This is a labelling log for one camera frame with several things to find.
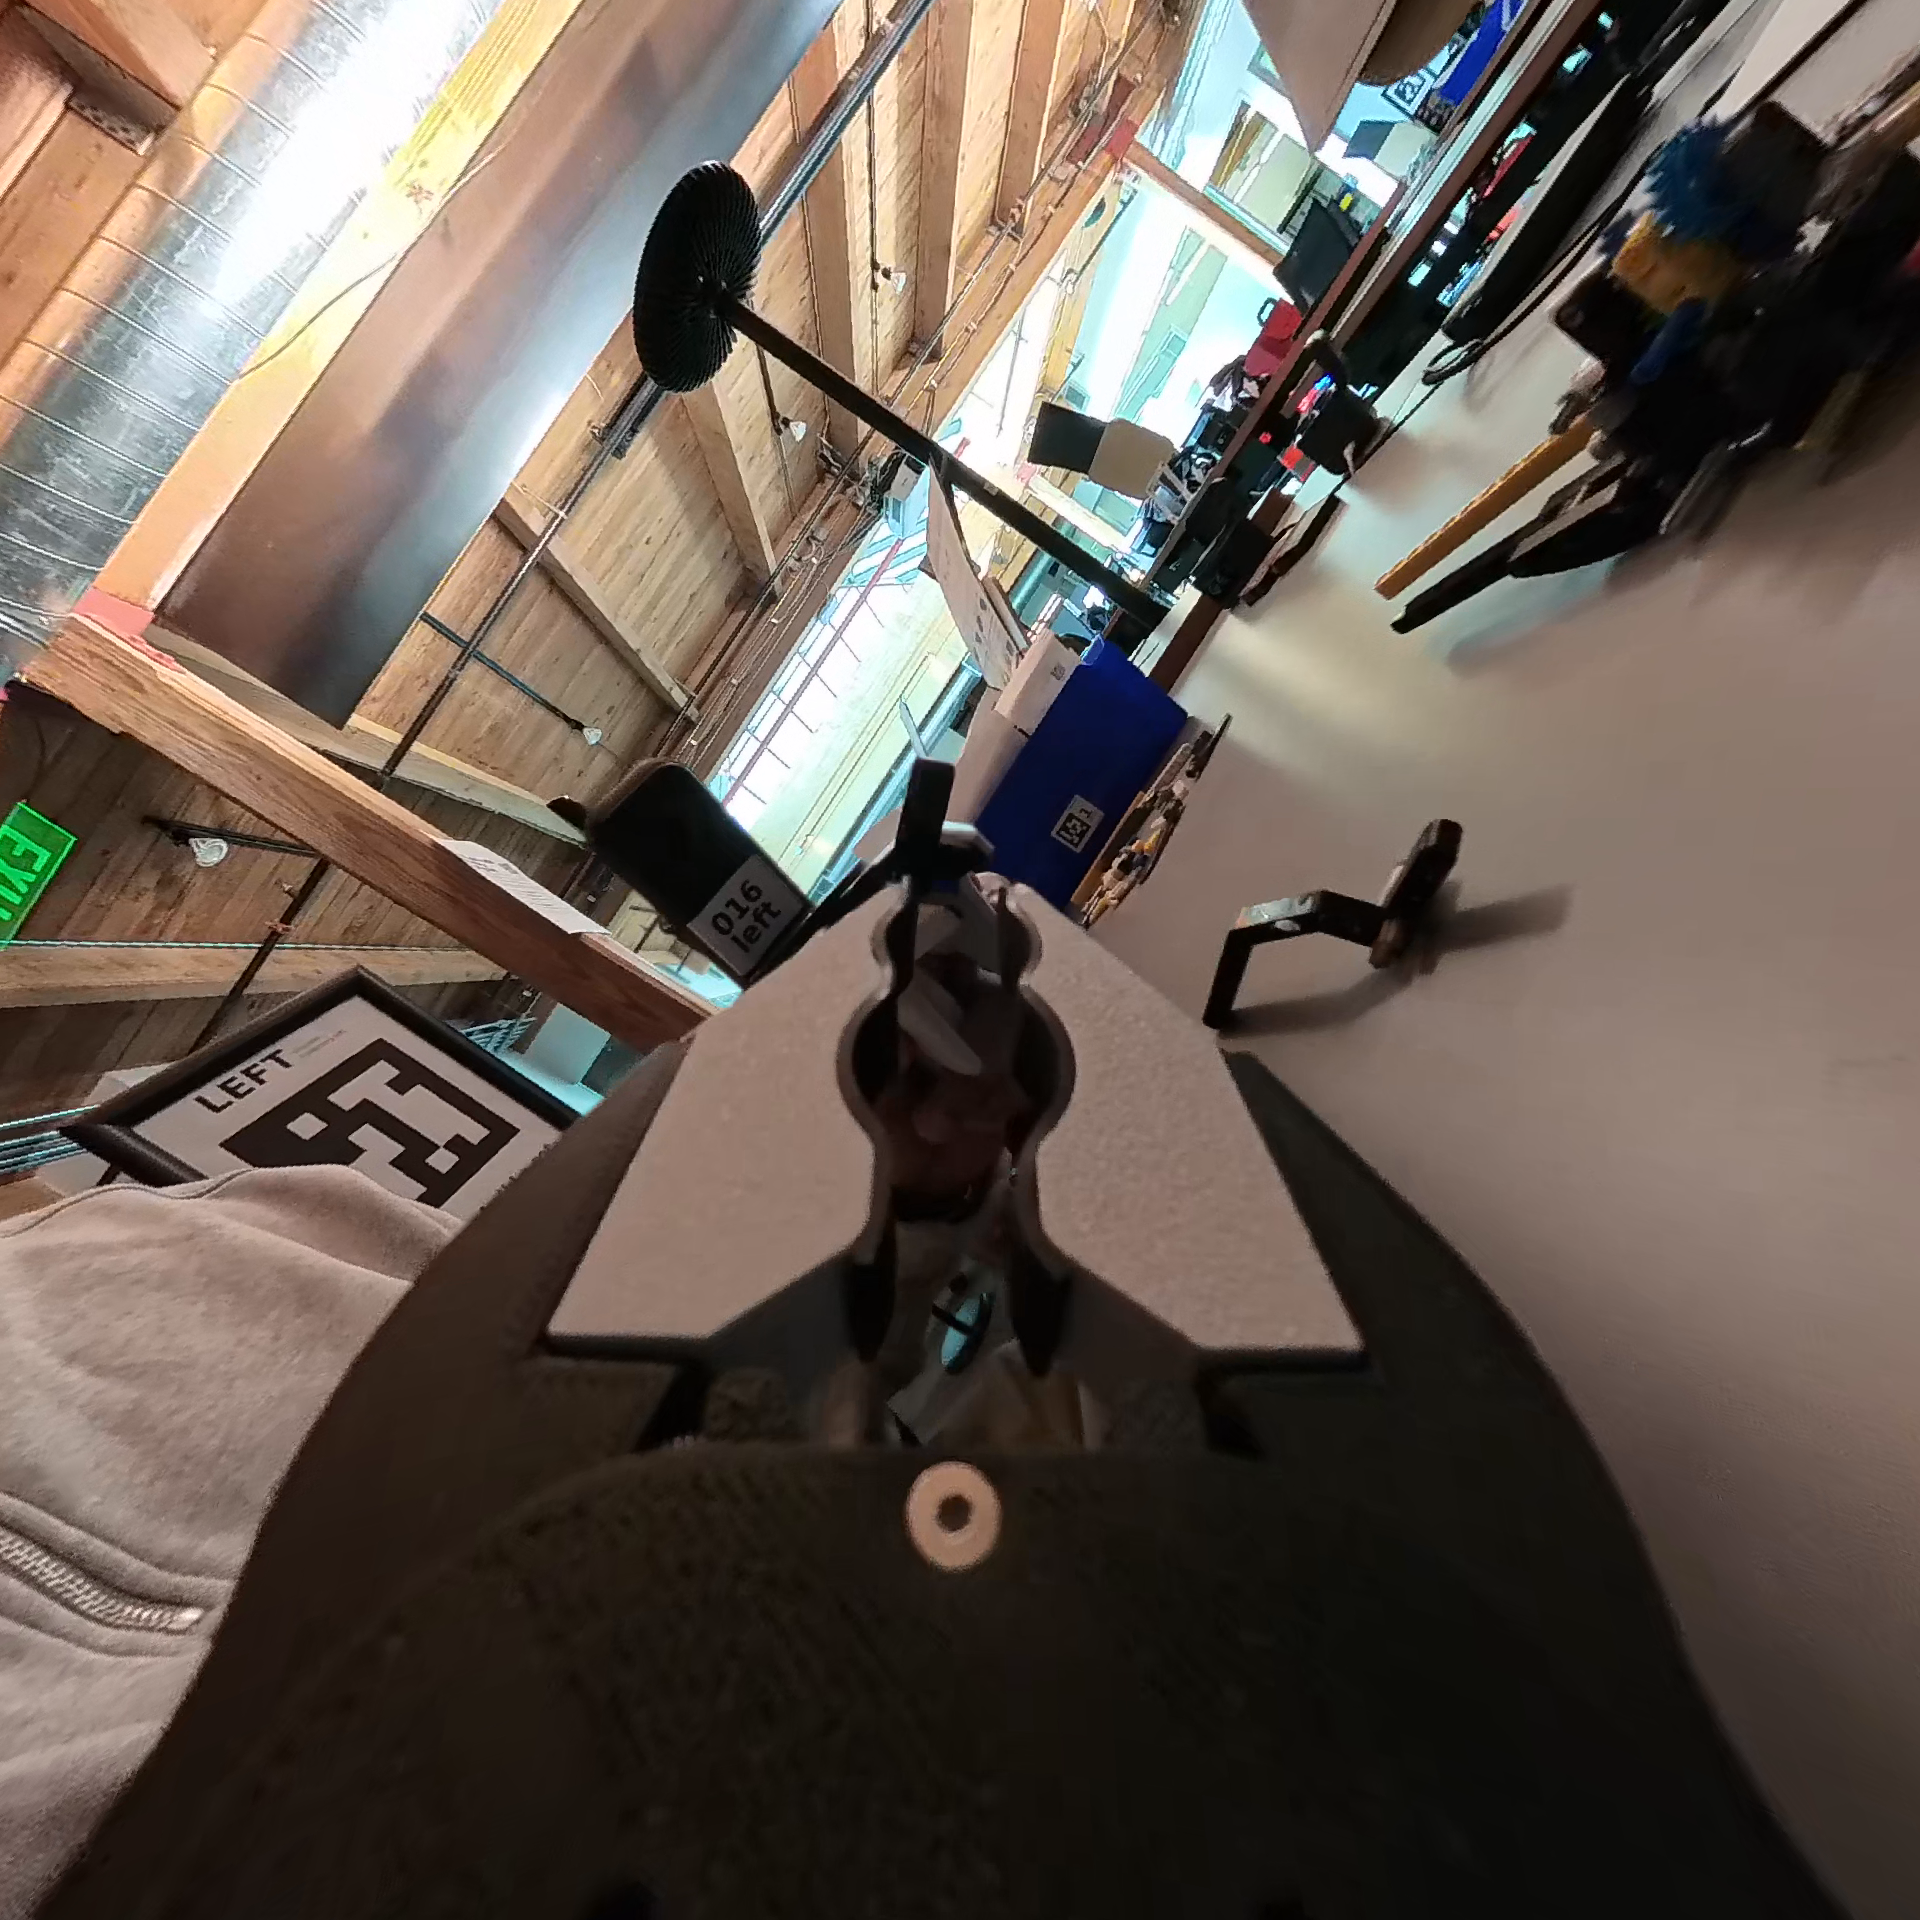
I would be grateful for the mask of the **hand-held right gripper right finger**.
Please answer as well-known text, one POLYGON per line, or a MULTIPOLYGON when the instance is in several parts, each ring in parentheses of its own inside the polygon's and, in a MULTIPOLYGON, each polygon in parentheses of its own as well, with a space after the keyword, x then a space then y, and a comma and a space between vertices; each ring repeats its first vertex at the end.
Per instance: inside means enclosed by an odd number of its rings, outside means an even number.
POLYGON ((1344 1371, 1351 1309, 1217 1042, 1032 890, 996 907, 1045 1099, 1015 1161, 1010 1312, 1038 1377, 1344 1371))

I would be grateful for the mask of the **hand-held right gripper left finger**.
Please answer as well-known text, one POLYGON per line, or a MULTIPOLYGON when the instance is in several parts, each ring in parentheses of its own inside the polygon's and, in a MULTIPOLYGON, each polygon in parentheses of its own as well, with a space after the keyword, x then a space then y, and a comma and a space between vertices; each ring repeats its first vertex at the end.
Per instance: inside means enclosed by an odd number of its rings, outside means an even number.
POLYGON ((847 1357, 879 1249, 850 1060, 894 985, 900 883, 705 1022, 546 1321, 560 1353, 847 1357))

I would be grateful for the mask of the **black lego beam blue pin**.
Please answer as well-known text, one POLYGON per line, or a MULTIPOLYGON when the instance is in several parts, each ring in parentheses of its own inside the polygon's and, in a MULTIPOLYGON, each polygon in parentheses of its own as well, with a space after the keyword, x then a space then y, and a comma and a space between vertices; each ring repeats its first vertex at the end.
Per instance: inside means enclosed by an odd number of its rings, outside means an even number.
POLYGON ((913 901, 951 893, 967 875, 992 862, 992 844, 972 822, 948 822, 956 766, 919 756, 904 782, 894 844, 878 858, 876 874, 898 883, 913 901))

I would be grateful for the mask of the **multicolour lego assembly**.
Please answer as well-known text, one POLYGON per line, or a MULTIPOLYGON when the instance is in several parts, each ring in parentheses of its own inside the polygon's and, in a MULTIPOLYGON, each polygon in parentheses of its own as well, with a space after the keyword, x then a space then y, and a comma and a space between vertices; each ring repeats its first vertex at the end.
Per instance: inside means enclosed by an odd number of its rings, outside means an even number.
POLYGON ((1908 64, 1826 136, 1774 100, 1670 136, 1552 309, 1589 360, 1554 433, 1378 581, 1391 632, 1703 534, 1761 457, 1831 456, 1914 347, 1914 123, 1908 64))

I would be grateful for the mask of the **blue plastic bin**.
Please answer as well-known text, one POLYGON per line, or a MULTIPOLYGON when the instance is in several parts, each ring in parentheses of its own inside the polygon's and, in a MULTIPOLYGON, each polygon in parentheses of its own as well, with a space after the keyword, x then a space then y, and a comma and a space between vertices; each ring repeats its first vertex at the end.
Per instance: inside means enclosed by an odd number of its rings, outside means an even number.
POLYGON ((1185 723, 1125 650, 1093 640, 975 816, 992 874, 1068 909, 1185 723))

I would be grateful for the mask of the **white cardboard box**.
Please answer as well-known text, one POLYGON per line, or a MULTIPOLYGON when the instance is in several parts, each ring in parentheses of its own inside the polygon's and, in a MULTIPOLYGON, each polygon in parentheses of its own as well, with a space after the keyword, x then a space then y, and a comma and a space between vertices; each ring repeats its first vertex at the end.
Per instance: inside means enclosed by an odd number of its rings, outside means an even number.
POLYGON ((1038 632, 996 696, 996 718, 1016 734, 1032 737, 1078 666, 1080 653, 1074 648, 1052 632, 1038 632))

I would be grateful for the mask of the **white sign board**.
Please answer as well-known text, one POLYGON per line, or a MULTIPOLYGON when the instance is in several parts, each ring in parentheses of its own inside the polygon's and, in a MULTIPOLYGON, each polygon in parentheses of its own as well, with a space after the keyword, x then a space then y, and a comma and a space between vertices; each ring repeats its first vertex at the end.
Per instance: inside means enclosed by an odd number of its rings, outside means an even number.
POLYGON ((1026 636, 998 586, 975 570, 952 492, 934 470, 928 473, 926 566, 975 672, 990 689, 1005 691, 1024 659, 1026 636))

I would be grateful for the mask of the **black floor lamp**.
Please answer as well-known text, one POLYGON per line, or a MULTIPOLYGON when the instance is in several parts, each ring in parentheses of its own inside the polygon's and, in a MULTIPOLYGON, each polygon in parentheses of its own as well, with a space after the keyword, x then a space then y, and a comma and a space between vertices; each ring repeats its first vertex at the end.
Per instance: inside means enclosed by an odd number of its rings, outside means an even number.
POLYGON ((654 384, 666 394, 694 394, 713 384, 736 340, 748 340, 902 456, 921 461, 945 489, 965 492, 1004 528, 1096 589, 1114 611, 1121 642, 1141 645, 1156 632, 1166 605, 1152 589, 1096 561, 885 401, 759 315, 752 309, 759 264, 760 210, 748 181, 720 161, 682 174, 661 203, 633 284, 631 336, 654 384))

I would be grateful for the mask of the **grey sweater sleeve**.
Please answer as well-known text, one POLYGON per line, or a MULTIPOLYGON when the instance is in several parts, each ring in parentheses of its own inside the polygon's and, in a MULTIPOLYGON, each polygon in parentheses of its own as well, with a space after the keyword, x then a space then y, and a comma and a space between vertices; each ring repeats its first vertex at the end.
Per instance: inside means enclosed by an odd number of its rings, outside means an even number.
POLYGON ((5 1915, 150 1756, 312 1422, 457 1230, 332 1166, 5 1224, 5 1915))

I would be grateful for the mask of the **green exit sign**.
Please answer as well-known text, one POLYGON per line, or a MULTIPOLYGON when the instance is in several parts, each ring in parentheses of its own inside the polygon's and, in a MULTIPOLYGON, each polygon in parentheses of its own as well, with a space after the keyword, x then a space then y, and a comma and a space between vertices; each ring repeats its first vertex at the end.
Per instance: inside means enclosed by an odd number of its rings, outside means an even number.
POLYGON ((32 918, 34 907, 52 888, 78 837, 18 801, 2 819, 2 902, 0 941, 9 947, 32 918))

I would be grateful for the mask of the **silver ventilation duct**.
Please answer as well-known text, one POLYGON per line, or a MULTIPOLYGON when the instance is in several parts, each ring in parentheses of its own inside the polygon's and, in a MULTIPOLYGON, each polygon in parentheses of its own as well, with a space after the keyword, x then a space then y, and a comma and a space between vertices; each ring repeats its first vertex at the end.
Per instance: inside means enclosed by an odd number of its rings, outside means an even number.
POLYGON ((2 373, 2 676, 49 642, 479 42, 484 2, 273 2, 2 373))

